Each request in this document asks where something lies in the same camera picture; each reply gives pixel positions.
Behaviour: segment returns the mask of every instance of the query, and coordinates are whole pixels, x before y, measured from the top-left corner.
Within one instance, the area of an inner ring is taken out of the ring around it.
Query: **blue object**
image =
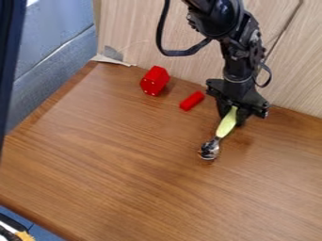
[[[96,55],[91,4],[91,0],[39,0],[27,7],[7,132]]]
[[[29,233],[35,237],[35,239],[38,241],[63,241],[64,239],[58,237],[57,235],[54,235],[43,228],[41,228],[38,225],[34,225],[30,230]]]
[[[0,206],[0,214],[3,214],[7,217],[10,217],[11,219],[19,222],[20,224],[24,225],[27,229],[30,229],[33,223],[19,215],[16,215],[15,213],[11,212],[9,209]]]
[[[58,237],[57,235],[50,233],[49,231],[43,229],[42,227],[25,219],[24,217],[21,217],[11,212],[9,209],[3,206],[0,206],[0,214],[10,217],[16,222],[19,222],[20,224],[24,225],[29,230],[30,234],[34,236],[37,241],[42,241],[42,240],[43,241],[63,241],[64,240]]]

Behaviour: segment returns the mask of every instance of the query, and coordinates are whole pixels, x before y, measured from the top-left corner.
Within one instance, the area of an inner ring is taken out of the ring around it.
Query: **red rectangular block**
[[[185,111],[188,111],[192,109],[195,105],[203,101],[204,97],[205,96],[201,91],[196,91],[180,103],[180,108],[182,108]]]

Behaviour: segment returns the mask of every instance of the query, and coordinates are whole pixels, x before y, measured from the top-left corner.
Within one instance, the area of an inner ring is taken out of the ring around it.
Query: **beige wall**
[[[99,51],[108,45],[123,53],[126,62],[146,69],[161,65],[171,75],[200,84],[207,78],[221,77],[223,61],[216,42],[195,56],[165,57],[157,51],[155,29],[163,2],[103,0]],[[186,23],[182,1],[171,2],[164,45],[172,49],[189,47],[202,36]],[[265,45],[272,51],[268,63],[274,82],[262,93],[273,104],[322,117],[318,102],[322,101],[322,17],[318,17],[322,2],[246,0],[245,4],[260,22]]]

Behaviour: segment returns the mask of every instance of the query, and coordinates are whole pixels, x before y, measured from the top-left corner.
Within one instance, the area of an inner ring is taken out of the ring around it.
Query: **wooden table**
[[[7,138],[0,201],[70,240],[320,241],[322,120],[273,108],[197,156],[215,102],[145,95],[140,68],[90,62]]]

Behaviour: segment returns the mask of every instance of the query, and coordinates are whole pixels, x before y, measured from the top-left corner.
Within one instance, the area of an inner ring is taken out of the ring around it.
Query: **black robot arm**
[[[165,0],[157,28],[156,43],[165,56],[191,56],[211,40],[217,40],[225,59],[223,79],[209,79],[207,93],[217,100],[220,117],[232,106],[238,107],[237,125],[251,115],[265,118],[269,103],[256,90],[256,79],[261,69],[269,72],[265,87],[271,80],[270,69],[265,65],[262,35],[255,18],[244,10],[242,0],[183,0],[188,6],[187,20],[193,29],[206,39],[187,50],[165,50],[162,33],[169,11],[170,0]]]

